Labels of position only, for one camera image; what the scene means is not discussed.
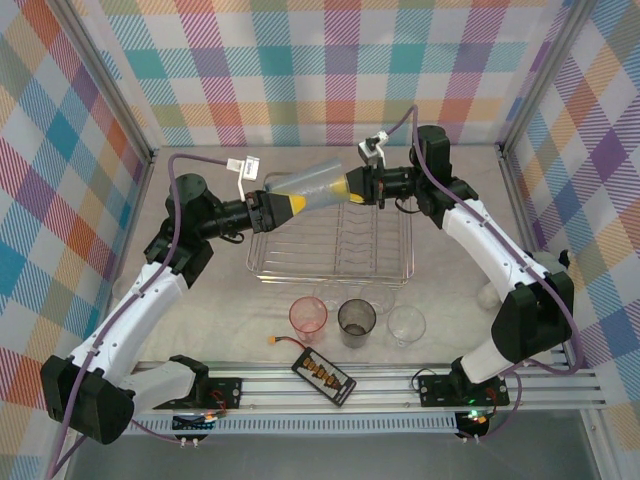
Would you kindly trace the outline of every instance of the cable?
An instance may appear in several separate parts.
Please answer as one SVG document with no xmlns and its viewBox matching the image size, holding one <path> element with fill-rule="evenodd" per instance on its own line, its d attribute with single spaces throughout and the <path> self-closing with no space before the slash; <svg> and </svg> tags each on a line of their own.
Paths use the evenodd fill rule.
<svg viewBox="0 0 640 480">
<path fill-rule="evenodd" d="M 220 390 L 214 390 L 213 392 L 211 392 L 211 396 L 216 399 L 216 401 L 218 402 L 218 405 L 222 409 L 222 413 L 226 415 L 227 401 L 224 399 L 224 395 L 222 394 L 222 392 Z"/>
<path fill-rule="evenodd" d="M 534 365 L 537 365 L 543 370 L 549 373 L 552 373 L 554 375 L 572 375 L 576 373 L 578 370 L 580 370 L 580 368 L 582 367 L 582 364 L 584 363 L 584 351 L 582 347 L 582 341 L 580 340 L 580 330 L 578 329 L 578 325 L 576 325 L 576 322 L 573 319 L 573 315 L 571 315 L 571 312 L 569 311 L 565 303 L 562 301 L 560 296 L 551 287 L 551 285 L 549 285 L 549 283 L 547 283 L 547 281 L 544 278 L 538 275 L 538 273 L 536 273 L 535 270 L 533 270 L 533 268 L 528 266 L 527 261 L 524 258 L 520 257 L 518 252 L 511 246 L 509 241 L 506 238 L 504 238 L 491 223 L 489 222 L 485 223 L 485 219 L 480 213 L 478 213 L 475 209 L 473 209 L 469 204 L 465 203 L 460 197 L 458 197 L 455 193 L 453 193 L 447 187 L 442 185 L 442 183 L 440 183 L 438 179 L 433 176 L 433 174 L 427 167 L 427 163 L 424 159 L 424 153 L 420 148 L 420 135 L 418 134 L 417 105 L 412 105 L 409 108 L 409 110 L 407 110 L 407 113 L 404 114 L 400 122 L 398 122 L 398 124 L 396 124 L 394 127 L 392 127 L 390 130 L 387 131 L 387 135 L 391 135 L 393 132 L 395 132 L 400 127 L 400 125 L 409 117 L 411 113 L 413 113 L 413 143 L 416 147 L 415 148 L 416 156 L 418 157 L 418 162 L 420 163 L 420 167 L 422 168 L 422 171 L 427 176 L 429 181 L 433 185 L 435 185 L 435 187 L 438 190 L 440 190 L 442 193 L 444 193 L 447 197 L 449 197 L 451 200 L 453 200 L 455 203 L 459 204 L 462 208 L 464 208 L 467 212 L 469 212 L 469 214 L 472 217 L 474 217 L 478 222 L 481 222 L 486 226 L 487 230 L 489 230 L 491 234 L 495 237 L 495 239 L 498 240 L 498 242 L 505 248 L 505 250 L 507 250 L 509 255 L 511 255 L 516 260 L 516 262 L 520 265 L 520 267 L 522 267 L 522 269 L 524 269 L 529 275 L 531 275 L 533 279 L 536 282 L 538 282 L 542 286 L 542 288 L 551 296 L 551 298 L 553 298 L 553 300 L 556 302 L 556 304 L 560 308 L 560 311 L 565 316 L 565 318 L 567 319 L 567 322 L 571 327 L 571 331 L 573 332 L 573 336 L 575 338 L 575 341 L 573 343 L 574 343 L 576 361 L 568 370 L 557 370 L 535 359 L 528 359 L 527 362 L 533 363 Z M 505 372 L 511 373 L 511 370 L 512 368 L 507 369 Z"/>
<path fill-rule="evenodd" d="M 175 443 L 177 445 L 182 445 L 182 442 L 180 440 L 178 440 L 177 438 L 167 437 L 165 435 L 160 435 L 159 433 L 154 432 L 153 430 L 145 427 L 144 425 L 142 425 L 140 422 L 137 422 L 136 420 L 132 419 L 131 423 L 133 423 L 136 427 L 138 427 L 144 433 L 148 433 L 149 435 L 151 435 L 152 437 L 157 438 L 158 440 L 163 440 L 165 442 Z"/>
<path fill-rule="evenodd" d="M 503 430 L 507 425 L 509 425 L 513 421 L 513 418 L 515 417 L 515 413 L 518 411 L 518 408 L 520 407 L 520 402 L 522 400 L 522 379 L 520 378 L 520 375 L 518 375 L 516 372 L 513 372 L 513 376 L 516 377 L 516 382 L 518 382 L 518 393 L 516 394 L 515 404 L 513 405 L 513 408 L 511 409 L 511 411 L 507 414 L 507 418 L 505 418 L 504 422 L 498 425 L 494 430 L 487 433 L 484 436 L 484 438 L 495 435 L 496 433 Z"/>
<path fill-rule="evenodd" d="M 267 339 L 267 341 L 271 344 L 271 345 L 275 345 L 277 342 L 279 342 L 280 340 L 287 340 L 289 342 L 293 342 L 296 343 L 301 349 L 306 350 L 307 347 L 304 346 L 304 344 L 302 342 L 299 342 L 298 340 L 296 340 L 295 338 L 291 338 L 291 337 L 269 337 Z"/>
<path fill-rule="evenodd" d="M 395 204 L 396 204 L 396 208 L 398 210 L 400 210 L 402 213 L 406 213 L 407 215 L 413 215 L 414 213 L 420 213 L 420 210 L 407 210 L 406 208 L 404 208 L 402 205 L 400 205 L 398 202 L 400 201 L 399 198 L 396 198 Z"/>
<path fill-rule="evenodd" d="M 60 458 L 59 463 L 61 467 L 67 462 L 67 460 L 71 458 L 71 455 L 73 455 L 76 452 L 76 450 L 80 448 L 80 445 L 82 445 L 87 438 L 89 437 L 87 437 L 86 435 L 81 435 L 80 438 L 78 438 L 74 442 L 74 444 L 71 445 L 71 448 L 69 448 L 69 450 L 67 450 L 67 452 L 62 456 L 62 458 Z"/>
<path fill-rule="evenodd" d="M 511 409 L 511 411 L 509 413 L 507 413 L 507 418 L 505 418 L 504 422 L 502 422 L 500 425 L 498 425 L 494 430 L 488 432 L 486 435 L 483 435 L 483 439 L 493 436 L 496 433 L 502 431 L 504 428 L 506 428 L 507 425 L 509 425 L 512 421 L 513 418 L 515 417 L 515 413 L 518 411 L 518 408 L 520 407 L 520 403 L 522 401 L 522 379 L 520 378 L 520 375 L 518 375 L 516 372 L 512 372 L 513 376 L 516 377 L 516 382 L 518 383 L 518 392 L 516 393 L 516 400 L 515 403 L 513 405 L 513 408 Z M 497 397 L 495 392 L 493 392 L 493 396 L 491 394 L 489 394 L 489 396 L 491 396 L 491 398 L 493 399 L 493 416 L 495 418 L 495 414 L 496 414 L 496 410 L 498 409 L 498 405 L 497 405 Z M 468 434 L 467 432 L 464 432 L 462 430 L 458 430 L 458 433 L 466 438 L 474 438 L 473 435 Z"/>
<path fill-rule="evenodd" d="M 180 209 L 180 195 L 178 192 L 176 175 L 173 169 L 173 164 L 177 158 L 184 158 L 188 160 L 198 160 L 201 162 L 214 163 L 217 165 L 227 164 L 227 162 L 224 160 L 217 160 L 215 158 L 201 157 L 200 155 L 190 155 L 186 153 L 175 153 L 171 155 L 171 157 L 169 157 L 169 162 L 168 162 L 169 181 L 171 183 L 171 194 L 175 199 L 174 201 L 175 222 L 174 222 L 174 228 L 173 228 L 173 238 L 171 240 L 171 247 L 169 248 L 169 252 L 167 253 L 167 256 L 164 262 L 162 262 L 162 265 L 160 266 L 160 268 L 158 268 L 158 270 L 156 270 L 154 274 L 151 275 L 149 280 L 147 280 L 144 283 L 144 285 L 140 287 L 140 295 L 132 295 L 127 299 L 127 301 L 107 321 L 107 323 L 102 328 L 102 330 L 100 330 L 100 333 L 98 333 L 95 341 L 91 345 L 92 348 L 87 353 L 87 356 L 84 359 L 82 366 L 80 367 L 80 371 L 78 372 L 78 375 L 76 376 L 76 379 L 73 382 L 73 386 L 71 387 L 71 392 L 67 400 L 67 407 L 65 408 L 65 411 L 64 411 L 62 427 L 60 429 L 58 437 L 56 438 L 56 442 L 54 444 L 54 449 L 53 449 L 53 456 L 51 458 L 51 463 L 49 464 L 49 469 L 47 472 L 47 477 L 49 479 L 52 479 L 56 475 L 56 473 L 58 473 L 60 468 L 62 468 L 62 466 L 64 465 L 64 462 L 66 462 L 69 459 L 69 457 L 66 457 L 66 458 L 63 457 L 62 459 L 60 459 L 60 461 L 58 461 L 58 458 L 62 453 L 64 439 L 67 435 L 69 424 L 71 423 L 71 414 L 73 412 L 73 407 L 75 406 L 76 398 L 78 396 L 78 391 L 80 390 L 80 385 L 82 383 L 84 375 L 87 373 L 87 370 L 89 369 L 89 365 L 91 364 L 93 357 L 98 352 L 100 345 L 102 345 L 102 341 L 104 340 L 104 337 L 107 335 L 107 333 L 109 333 L 109 330 L 111 330 L 111 327 L 113 327 L 113 325 L 118 321 L 118 319 L 122 316 L 122 314 L 125 311 L 127 311 L 127 309 L 133 304 L 133 302 L 135 302 L 158 279 L 158 277 L 162 274 L 162 272 L 164 272 L 164 270 L 169 265 L 169 262 L 171 262 L 171 260 L 173 259 L 173 255 L 175 254 L 176 248 L 178 246 L 178 240 L 180 238 L 180 224 L 182 220 L 182 211 Z M 81 437 L 80 439 L 78 439 L 76 443 L 84 441 L 82 440 L 82 438 L 84 437 Z"/>
<path fill-rule="evenodd" d="M 430 368 L 421 368 L 420 370 L 418 370 L 416 373 L 413 374 L 413 377 L 411 377 L 411 388 L 413 388 L 413 390 L 416 393 L 420 393 L 420 389 L 416 388 L 414 382 L 417 378 L 418 375 L 420 375 L 422 372 L 424 372 L 425 370 L 428 370 L 429 372 L 433 373 L 434 375 L 438 375 L 436 372 L 434 372 L 433 370 L 431 370 Z"/>
<path fill-rule="evenodd" d="M 227 235 L 221 235 L 218 238 L 220 238 L 221 240 L 224 240 L 225 242 L 233 243 L 234 245 L 240 245 L 242 242 L 244 242 L 244 233 L 238 232 L 233 237 L 230 237 Z"/>
</svg>

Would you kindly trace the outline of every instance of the circuit board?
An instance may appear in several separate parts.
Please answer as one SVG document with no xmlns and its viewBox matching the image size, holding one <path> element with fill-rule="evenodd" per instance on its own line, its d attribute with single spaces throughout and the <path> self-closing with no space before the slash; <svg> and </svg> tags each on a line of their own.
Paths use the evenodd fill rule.
<svg viewBox="0 0 640 480">
<path fill-rule="evenodd" d="M 356 386 L 356 381 L 324 358 L 313 348 L 307 347 L 291 366 L 313 388 L 331 402 L 341 407 Z"/>
</svg>

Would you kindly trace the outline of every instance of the dark gray cup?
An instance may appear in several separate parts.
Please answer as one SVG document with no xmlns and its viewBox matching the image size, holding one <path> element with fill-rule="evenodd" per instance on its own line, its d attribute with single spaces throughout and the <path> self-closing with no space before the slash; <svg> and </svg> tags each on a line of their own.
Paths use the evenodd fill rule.
<svg viewBox="0 0 640 480">
<path fill-rule="evenodd" d="M 342 343 L 349 348 L 360 348 L 376 326 L 376 311 L 369 302 L 349 300 L 338 310 L 338 325 Z"/>
</svg>

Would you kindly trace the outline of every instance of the red wire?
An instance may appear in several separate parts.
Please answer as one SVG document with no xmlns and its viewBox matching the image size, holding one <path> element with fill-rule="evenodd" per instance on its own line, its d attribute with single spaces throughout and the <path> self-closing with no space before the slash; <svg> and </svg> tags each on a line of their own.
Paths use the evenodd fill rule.
<svg viewBox="0 0 640 480">
<path fill-rule="evenodd" d="M 220 390 L 214 390 L 211 392 L 211 396 L 218 401 L 218 405 L 222 407 L 222 413 L 227 413 L 227 401 L 224 399 L 224 395 Z"/>
<path fill-rule="evenodd" d="M 495 415 L 496 411 L 498 410 L 498 396 L 496 395 L 496 392 L 493 390 L 493 388 L 487 388 L 487 395 L 489 395 L 489 397 L 491 397 L 491 400 L 493 400 L 493 415 Z"/>
<path fill-rule="evenodd" d="M 298 346 L 303 350 L 305 350 L 307 348 L 302 344 L 302 342 L 299 342 L 295 338 L 291 338 L 291 337 L 276 337 L 276 342 L 279 341 L 279 340 L 288 340 L 290 342 L 297 343 Z"/>
</svg>

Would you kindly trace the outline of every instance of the red plastic cup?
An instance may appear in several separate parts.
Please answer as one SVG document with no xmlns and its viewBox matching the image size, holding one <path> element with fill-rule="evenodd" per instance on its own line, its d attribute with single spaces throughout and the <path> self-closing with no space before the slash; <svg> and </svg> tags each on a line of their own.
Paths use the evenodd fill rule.
<svg viewBox="0 0 640 480">
<path fill-rule="evenodd" d="M 327 307 L 316 297 L 299 298 L 289 309 L 289 321 L 304 343 L 314 343 L 322 338 L 327 316 Z"/>
</svg>

